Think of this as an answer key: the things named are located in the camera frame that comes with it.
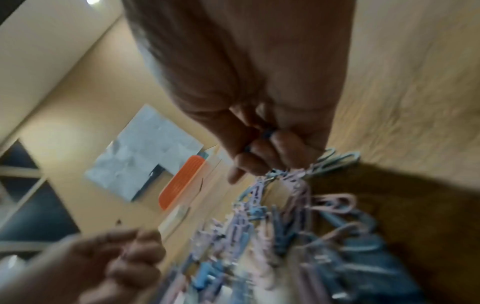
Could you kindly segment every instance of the white ceiling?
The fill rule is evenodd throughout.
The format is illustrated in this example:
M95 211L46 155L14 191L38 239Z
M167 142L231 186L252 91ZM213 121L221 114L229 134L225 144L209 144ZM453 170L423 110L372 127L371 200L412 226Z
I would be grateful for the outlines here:
M120 0L26 0L0 26L0 143L121 13Z

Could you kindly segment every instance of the orange plastic basket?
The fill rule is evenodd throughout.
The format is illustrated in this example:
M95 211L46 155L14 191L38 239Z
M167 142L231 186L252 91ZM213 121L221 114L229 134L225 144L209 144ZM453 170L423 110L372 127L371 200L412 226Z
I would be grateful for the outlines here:
M162 210L166 210L175 201L204 163L203 157L194 155L183 164L158 196L158 204Z

